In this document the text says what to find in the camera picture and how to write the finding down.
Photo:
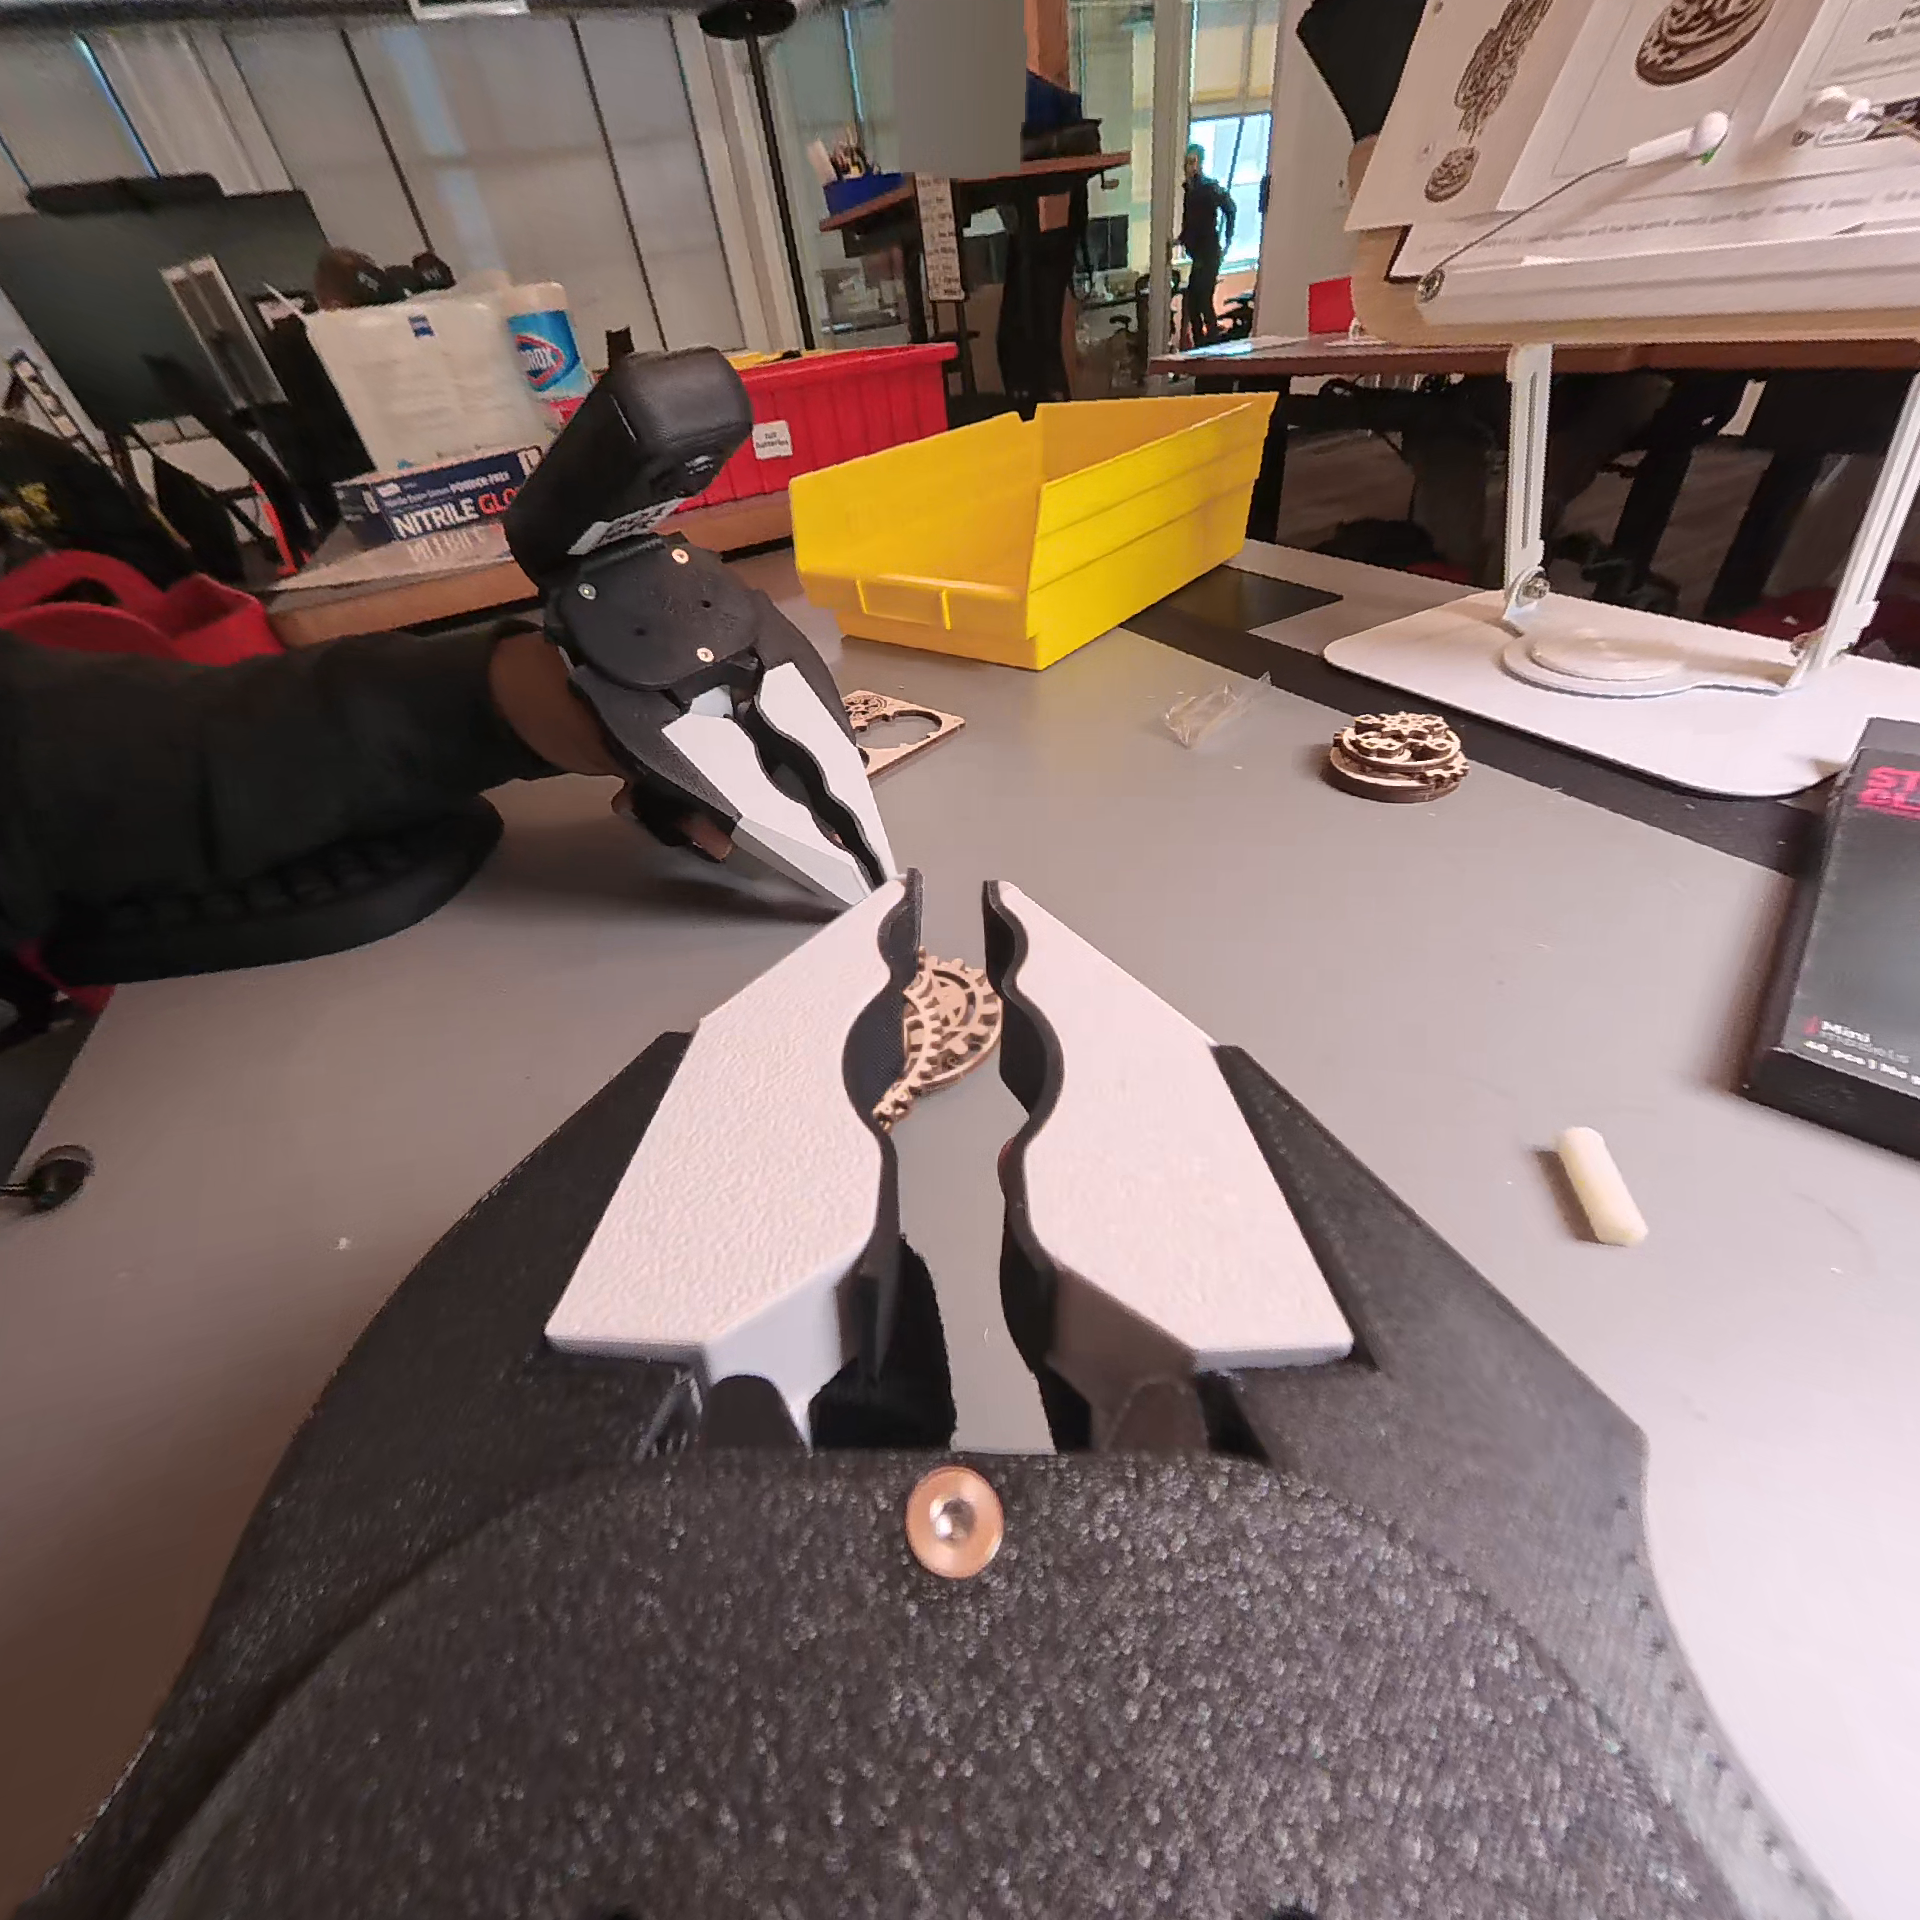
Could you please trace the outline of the red bag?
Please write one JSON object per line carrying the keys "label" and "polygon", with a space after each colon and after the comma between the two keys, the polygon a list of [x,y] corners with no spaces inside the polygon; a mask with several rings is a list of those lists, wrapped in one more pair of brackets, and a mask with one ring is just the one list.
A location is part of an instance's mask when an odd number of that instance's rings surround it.
{"label": "red bag", "polygon": [[267,610],[205,573],[158,588],[135,566],[56,551],[3,581],[3,628],[45,648],[186,665],[239,665],[283,653]]}

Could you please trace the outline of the wooden standing desk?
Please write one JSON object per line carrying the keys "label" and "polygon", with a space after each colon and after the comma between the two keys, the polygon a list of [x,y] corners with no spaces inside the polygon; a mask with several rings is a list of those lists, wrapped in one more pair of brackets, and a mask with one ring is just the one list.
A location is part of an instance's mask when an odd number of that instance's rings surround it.
{"label": "wooden standing desk", "polygon": [[818,224],[854,261],[896,266],[913,345],[953,342],[950,415],[1024,410],[1073,392],[1073,287],[1091,266],[1094,201],[1123,185],[1128,150],[1057,150],[975,177],[906,174],[906,188]]}

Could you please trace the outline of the round wooden gear model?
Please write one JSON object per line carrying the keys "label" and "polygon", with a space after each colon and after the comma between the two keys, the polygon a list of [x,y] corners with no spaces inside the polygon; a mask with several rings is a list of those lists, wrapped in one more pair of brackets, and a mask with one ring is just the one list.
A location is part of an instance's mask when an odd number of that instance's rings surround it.
{"label": "round wooden gear model", "polygon": [[1361,713],[1329,745],[1326,776],[1366,799],[1413,805],[1455,793],[1470,773],[1459,733],[1430,711]]}

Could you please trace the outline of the wipes canister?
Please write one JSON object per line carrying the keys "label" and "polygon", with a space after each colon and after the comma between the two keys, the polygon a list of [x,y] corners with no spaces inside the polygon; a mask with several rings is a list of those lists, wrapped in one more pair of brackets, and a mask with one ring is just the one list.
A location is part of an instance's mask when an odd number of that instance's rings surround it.
{"label": "wipes canister", "polygon": [[560,423],[593,392],[593,372],[560,280],[513,280],[496,292],[526,383]]}

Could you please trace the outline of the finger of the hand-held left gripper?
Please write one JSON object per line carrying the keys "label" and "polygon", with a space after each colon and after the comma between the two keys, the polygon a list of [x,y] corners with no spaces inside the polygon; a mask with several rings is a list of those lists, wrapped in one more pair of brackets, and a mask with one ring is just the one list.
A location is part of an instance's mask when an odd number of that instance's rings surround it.
{"label": "finger of the hand-held left gripper", "polygon": [[747,700],[747,735],[787,810],[807,820],[785,832],[807,847],[822,887],[878,889],[899,880],[867,762],[830,679],[799,663],[766,665]]}
{"label": "finger of the hand-held left gripper", "polygon": [[770,780],[738,719],[690,711],[672,719],[664,738],[733,809],[733,839],[762,866],[838,904],[858,904],[873,890],[858,855]]}

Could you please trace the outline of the white wax stick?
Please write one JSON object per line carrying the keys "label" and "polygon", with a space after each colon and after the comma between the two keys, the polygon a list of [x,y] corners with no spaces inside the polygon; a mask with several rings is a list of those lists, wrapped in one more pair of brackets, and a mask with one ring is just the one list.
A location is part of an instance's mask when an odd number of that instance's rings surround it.
{"label": "white wax stick", "polygon": [[1554,1156],[1586,1230],[1599,1242],[1633,1247],[1647,1241],[1645,1212],[1603,1134],[1586,1125],[1568,1126],[1554,1141]]}

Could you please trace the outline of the white wipes packet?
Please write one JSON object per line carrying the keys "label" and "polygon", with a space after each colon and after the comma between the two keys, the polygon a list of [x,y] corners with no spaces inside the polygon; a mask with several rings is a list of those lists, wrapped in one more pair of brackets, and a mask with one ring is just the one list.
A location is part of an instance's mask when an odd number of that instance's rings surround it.
{"label": "white wipes packet", "polygon": [[305,334],[367,450],[365,472],[547,442],[509,322],[487,298],[331,309],[310,314]]}

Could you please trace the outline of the wooden gear part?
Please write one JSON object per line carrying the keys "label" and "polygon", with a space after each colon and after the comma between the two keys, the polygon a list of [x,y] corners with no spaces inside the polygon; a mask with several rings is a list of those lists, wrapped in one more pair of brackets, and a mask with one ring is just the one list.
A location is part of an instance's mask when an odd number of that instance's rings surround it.
{"label": "wooden gear part", "polygon": [[985,1065],[1001,1039],[1001,996],[967,960],[919,953],[903,989],[903,1068],[873,1109],[890,1134],[913,1109]]}

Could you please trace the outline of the person's left hand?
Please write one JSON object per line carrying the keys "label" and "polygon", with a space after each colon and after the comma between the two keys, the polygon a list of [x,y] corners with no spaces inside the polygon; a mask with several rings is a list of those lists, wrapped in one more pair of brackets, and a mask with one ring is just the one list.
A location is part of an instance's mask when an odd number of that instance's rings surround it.
{"label": "person's left hand", "polygon": [[504,625],[493,638],[487,663],[489,700],[519,743],[547,768],[574,776],[621,780],[614,810],[650,832],[665,847],[683,847],[709,862],[728,862],[730,832],[702,814],[664,826],[643,818],[641,793],[626,780],[629,762],[614,749],[587,702],[573,684],[557,642],[529,625]]}

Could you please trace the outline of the black monitor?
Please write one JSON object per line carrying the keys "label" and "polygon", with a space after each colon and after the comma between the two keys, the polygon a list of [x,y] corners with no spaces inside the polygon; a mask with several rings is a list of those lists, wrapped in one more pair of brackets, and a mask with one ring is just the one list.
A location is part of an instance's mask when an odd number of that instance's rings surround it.
{"label": "black monitor", "polygon": [[40,188],[3,221],[3,287],[81,409],[103,430],[161,420],[178,392],[242,399],[270,375],[262,306],[305,296],[329,237],[297,190],[229,194],[213,176]]}

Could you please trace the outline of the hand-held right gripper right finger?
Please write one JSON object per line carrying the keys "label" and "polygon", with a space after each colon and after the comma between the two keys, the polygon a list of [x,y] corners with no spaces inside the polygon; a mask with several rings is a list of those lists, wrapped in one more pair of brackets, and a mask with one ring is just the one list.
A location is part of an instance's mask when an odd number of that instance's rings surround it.
{"label": "hand-held right gripper right finger", "polygon": [[1350,1313],[1237,1094],[1233,1047],[1009,880],[981,890],[1001,1000],[999,1300],[1057,1448],[1111,1448],[1170,1388],[1352,1359]]}

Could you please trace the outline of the white document stand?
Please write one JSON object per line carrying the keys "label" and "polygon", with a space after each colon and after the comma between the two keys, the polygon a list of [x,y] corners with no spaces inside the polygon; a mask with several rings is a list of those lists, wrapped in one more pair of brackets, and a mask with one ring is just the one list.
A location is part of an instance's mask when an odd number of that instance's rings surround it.
{"label": "white document stand", "polygon": [[1490,269],[1449,247],[1402,282],[1409,237],[1359,233],[1357,309],[1393,345],[1504,349],[1502,583],[1336,639],[1336,670],[1722,799],[1800,796],[1853,761],[1873,719],[1915,719],[1915,672],[1856,652],[1914,511],[1915,378],[1810,638],[1610,608],[1554,591],[1546,572],[1554,346],[1915,345],[1915,229]]}

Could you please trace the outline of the blue glove box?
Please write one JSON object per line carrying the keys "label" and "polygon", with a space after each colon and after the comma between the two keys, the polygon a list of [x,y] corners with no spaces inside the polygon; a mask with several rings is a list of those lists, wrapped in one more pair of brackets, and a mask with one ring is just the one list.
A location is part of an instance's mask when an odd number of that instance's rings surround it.
{"label": "blue glove box", "polygon": [[496,447],[454,461],[367,471],[331,484],[341,526],[361,548],[410,543],[505,519],[543,445]]}

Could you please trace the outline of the yellow plastic bin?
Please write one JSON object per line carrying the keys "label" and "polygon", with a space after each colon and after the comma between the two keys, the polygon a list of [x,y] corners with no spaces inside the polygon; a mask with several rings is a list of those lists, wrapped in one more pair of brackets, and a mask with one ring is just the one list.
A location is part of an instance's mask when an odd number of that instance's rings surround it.
{"label": "yellow plastic bin", "polygon": [[1241,551],[1273,407],[1057,402],[806,472],[801,584],[843,634],[1048,670]]}

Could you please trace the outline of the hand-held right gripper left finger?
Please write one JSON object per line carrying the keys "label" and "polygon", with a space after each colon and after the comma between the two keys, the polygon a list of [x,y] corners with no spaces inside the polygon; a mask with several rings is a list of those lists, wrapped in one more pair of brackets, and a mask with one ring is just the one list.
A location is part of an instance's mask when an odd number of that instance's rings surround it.
{"label": "hand-held right gripper left finger", "polygon": [[896,1321],[896,1146],[922,872],[823,922],[693,1031],[547,1319],[547,1343],[816,1398]]}

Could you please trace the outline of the instruction sheet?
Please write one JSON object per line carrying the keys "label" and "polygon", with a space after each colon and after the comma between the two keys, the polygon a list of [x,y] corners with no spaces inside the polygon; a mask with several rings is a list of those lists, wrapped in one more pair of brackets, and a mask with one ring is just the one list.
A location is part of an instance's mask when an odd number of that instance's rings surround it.
{"label": "instruction sheet", "polygon": [[1352,192],[1466,320],[1915,298],[1915,4],[1427,4]]}

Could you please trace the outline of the person's left forearm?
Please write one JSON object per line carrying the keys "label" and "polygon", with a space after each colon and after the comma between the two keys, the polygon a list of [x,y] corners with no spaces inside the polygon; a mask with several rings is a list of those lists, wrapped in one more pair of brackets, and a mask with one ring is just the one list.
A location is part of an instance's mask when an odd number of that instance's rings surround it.
{"label": "person's left forearm", "polygon": [[495,633],[194,665],[3,639],[3,946],[201,895],[549,776],[489,700]]}

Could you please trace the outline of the red plastic bin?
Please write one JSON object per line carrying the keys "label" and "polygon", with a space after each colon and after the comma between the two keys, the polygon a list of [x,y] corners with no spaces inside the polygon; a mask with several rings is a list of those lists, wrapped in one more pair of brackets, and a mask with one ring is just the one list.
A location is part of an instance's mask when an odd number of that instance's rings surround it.
{"label": "red plastic bin", "polygon": [[953,342],[735,352],[730,362],[752,402],[752,436],[690,506],[779,495],[799,476],[946,431],[946,369],[957,359]]}

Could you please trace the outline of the clear plastic piece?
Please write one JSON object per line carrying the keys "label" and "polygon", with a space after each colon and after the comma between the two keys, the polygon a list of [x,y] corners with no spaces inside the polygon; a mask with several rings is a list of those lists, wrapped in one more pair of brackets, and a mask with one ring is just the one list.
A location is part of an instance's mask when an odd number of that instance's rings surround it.
{"label": "clear plastic piece", "polygon": [[1179,692],[1163,711],[1162,724],[1177,745],[1190,751],[1200,751],[1216,735],[1235,729],[1273,689],[1270,676],[1257,676]]}

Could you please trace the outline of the blue pen cup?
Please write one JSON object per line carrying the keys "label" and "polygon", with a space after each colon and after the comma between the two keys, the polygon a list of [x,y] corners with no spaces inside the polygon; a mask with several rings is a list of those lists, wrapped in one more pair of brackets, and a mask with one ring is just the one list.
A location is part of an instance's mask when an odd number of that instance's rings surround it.
{"label": "blue pen cup", "polygon": [[807,144],[807,164],[823,190],[829,221],[873,208],[906,188],[909,176],[878,166],[859,128],[847,126],[832,138],[816,135]]}

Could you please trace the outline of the wooden cutout sheet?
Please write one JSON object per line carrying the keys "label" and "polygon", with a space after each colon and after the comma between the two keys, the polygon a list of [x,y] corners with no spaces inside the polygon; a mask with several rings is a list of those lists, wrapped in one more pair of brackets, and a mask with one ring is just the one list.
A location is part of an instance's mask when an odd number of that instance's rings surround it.
{"label": "wooden cutout sheet", "polygon": [[867,780],[878,782],[901,762],[959,735],[960,713],[855,688],[843,692],[843,711]]}

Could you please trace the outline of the black cardboard box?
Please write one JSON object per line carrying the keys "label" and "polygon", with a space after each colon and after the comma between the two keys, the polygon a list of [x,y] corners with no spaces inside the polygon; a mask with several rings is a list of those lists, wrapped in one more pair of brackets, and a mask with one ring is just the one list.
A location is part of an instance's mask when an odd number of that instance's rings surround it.
{"label": "black cardboard box", "polygon": [[1743,1093],[1919,1156],[1919,724],[1874,717],[1837,780]]}

